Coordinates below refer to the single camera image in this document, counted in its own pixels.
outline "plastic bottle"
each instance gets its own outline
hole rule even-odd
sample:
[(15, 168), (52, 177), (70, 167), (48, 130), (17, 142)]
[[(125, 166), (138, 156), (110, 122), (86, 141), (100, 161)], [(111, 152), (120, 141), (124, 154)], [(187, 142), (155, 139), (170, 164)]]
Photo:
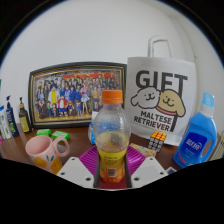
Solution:
[(1, 119), (0, 119), (0, 130), (1, 130), (2, 138), (5, 139), (5, 133), (4, 133), (3, 129), (2, 129)]
[(1, 116), (1, 126), (2, 126), (2, 131), (4, 133), (4, 136), (6, 139), (9, 139), (12, 137), (10, 128), (9, 128), (9, 124), (8, 124), (8, 120), (5, 114), (5, 110), (4, 110), (4, 106), (0, 107), (0, 116)]
[(100, 176), (105, 182), (119, 183), (125, 175), (124, 156), (129, 145), (131, 126), (121, 106), (121, 90), (103, 90), (102, 103), (103, 108), (93, 125), (100, 156)]
[(19, 111), (19, 119), (20, 124), (22, 126), (24, 133), (30, 133), (32, 131), (32, 127), (29, 121), (28, 113), (24, 108), (24, 104), (22, 103), (22, 97), (20, 97), (20, 105), (19, 105), (20, 111)]
[(17, 137), (19, 135), (14, 114), (13, 114), (13, 108), (10, 105), (10, 102), (7, 103), (7, 109), (6, 109), (6, 115), (9, 122), (9, 127), (11, 129), (13, 137)]
[[(200, 111), (189, 121), (189, 127), (174, 154), (174, 161), (182, 168), (205, 162), (211, 155), (217, 139), (216, 125), (213, 120), (214, 96), (203, 92)], [(211, 146), (202, 156), (205, 145)]]

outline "pink mug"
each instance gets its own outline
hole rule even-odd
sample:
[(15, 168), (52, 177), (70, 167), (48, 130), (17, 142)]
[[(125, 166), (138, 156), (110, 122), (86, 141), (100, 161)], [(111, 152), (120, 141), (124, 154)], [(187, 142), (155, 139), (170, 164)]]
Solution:
[[(57, 149), (59, 141), (64, 141), (65, 143), (66, 150), (63, 153), (59, 152)], [(26, 143), (25, 149), (36, 166), (53, 174), (57, 174), (62, 168), (59, 157), (67, 156), (70, 152), (69, 144), (65, 138), (57, 137), (52, 142), (51, 138), (45, 135), (31, 138)]]

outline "orange bottle cap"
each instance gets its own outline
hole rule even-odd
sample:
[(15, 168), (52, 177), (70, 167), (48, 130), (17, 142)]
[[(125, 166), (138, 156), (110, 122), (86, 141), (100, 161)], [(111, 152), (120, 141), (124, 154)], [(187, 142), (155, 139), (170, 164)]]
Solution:
[(102, 103), (106, 104), (123, 103), (122, 90), (103, 90)]

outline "gift bag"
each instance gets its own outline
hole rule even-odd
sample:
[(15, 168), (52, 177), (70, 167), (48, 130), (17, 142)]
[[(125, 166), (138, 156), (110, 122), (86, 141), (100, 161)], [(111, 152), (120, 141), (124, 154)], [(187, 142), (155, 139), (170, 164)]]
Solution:
[[(154, 57), (154, 44), (166, 42), (169, 57)], [(132, 133), (149, 139), (154, 131), (167, 134), (165, 143), (179, 145), (195, 112), (194, 63), (173, 58), (167, 39), (149, 39), (148, 57), (131, 57), (127, 63), (125, 111)]]

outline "white bottle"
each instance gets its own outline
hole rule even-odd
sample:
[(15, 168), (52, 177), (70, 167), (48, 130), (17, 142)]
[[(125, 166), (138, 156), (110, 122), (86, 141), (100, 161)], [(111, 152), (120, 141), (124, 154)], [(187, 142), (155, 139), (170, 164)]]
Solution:
[(8, 119), (6, 117), (4, 106), (0, 107), (0, 120), (1, 120), (1, 127), (2, 127), (1, 129), (2, 129), (2, 132), (3, 132), (3, 136), (5, 135), (6, 139), (11, 138), (12, 133), (11, 133), (10, 128), (9, 128)]

